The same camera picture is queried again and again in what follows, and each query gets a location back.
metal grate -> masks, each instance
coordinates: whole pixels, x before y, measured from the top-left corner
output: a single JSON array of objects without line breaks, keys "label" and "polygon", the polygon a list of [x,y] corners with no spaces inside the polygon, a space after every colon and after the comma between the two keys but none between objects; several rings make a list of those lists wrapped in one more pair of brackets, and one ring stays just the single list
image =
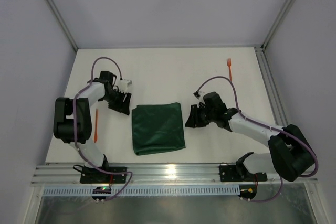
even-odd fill
[{"label": "metal grate", "polygon": [[[112,195],[122,186],[113,186]],[[47,186],[43,196],[92,196],[95,186]],[[215,186],[129,186],[120,196],[201,196],[201,195],[238,195],[239,185]]]}]

orange utensil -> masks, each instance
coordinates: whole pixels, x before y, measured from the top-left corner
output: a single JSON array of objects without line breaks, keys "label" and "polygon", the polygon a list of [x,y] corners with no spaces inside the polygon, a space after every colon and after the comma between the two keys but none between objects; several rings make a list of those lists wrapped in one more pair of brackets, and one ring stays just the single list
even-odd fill
[{"label": "orange utensil", "polygon": [[231,73],[231,58],[227,59],[226,62],[227,66],[229,67],[229,75],[230,75],[230,81],[232,81],[232,73]]},{"label": "orange utensil", "polygon": [[97,125],[98,125],[98,109],[96,109],[96,122],[94,123],[94,142],[98,140],[98,135],[97,135]]}]

green cloth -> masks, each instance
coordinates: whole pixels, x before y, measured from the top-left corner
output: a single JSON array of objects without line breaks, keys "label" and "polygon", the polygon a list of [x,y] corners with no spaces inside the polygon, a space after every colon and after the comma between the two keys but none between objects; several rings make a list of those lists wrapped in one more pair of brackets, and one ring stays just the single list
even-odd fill
[{"label": "green cloth", "polygon": [[132,137],[138,156],[184,149],[181,105],[138,105],[132,110]]}]

white table surface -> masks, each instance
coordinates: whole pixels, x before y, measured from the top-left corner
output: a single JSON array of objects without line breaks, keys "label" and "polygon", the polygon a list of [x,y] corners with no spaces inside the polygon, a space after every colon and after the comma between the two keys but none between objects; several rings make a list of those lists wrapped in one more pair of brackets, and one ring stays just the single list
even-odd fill
[{"label": "white table surface", "polygon": [[[65,96],[73,98],[90,79],[95,59],[106,56],[120,66],[124,79],[133,81],[131,110],[138,104],[181,103],[185,123],[190,105],[196,104],[196,89],[208,78],[229,76],[227,58],[232,59],[233,83],[243,112],[251,117],[274,124],[268,96],[253,48],[154,48],[154,49],[81,49],[72,68]],[[96,64],[94,76],[101,70],[118,75],[108,60]],[[209,82],[204,92],[216,91],[233,107],[234,96],[228,82],[217,79]],[[109,162],[116,163],[219,163],[235,162],[247,152],[265,153],[260,143],[218,128],[214,123],[201,129],[184,128],[186,148],[183,150],[136,156],[132,147],[131,115],[108,109],[106,101],[91,107],[92,135],[96,108],[98,116],[97,145]],[[82,163],[76,151],[52,136],[46,162]]]}]

white wall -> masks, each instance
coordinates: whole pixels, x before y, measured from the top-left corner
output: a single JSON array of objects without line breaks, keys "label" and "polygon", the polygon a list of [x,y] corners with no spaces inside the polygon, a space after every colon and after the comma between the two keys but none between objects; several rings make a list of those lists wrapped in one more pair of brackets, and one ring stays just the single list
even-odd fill
[{"label": "white wall", "polygon": [[79,48],[261,44],[284,0],[54,0]]},{"label": "white wall", "polygon": [[267,52],[287,111],[316,152],[318,177],[336,209],[336,0],[296,0]]},{"label": "white wall", "polygon": [[44,0],[0,0],[1,223],[16,223],[27,206],[74,58]]}]

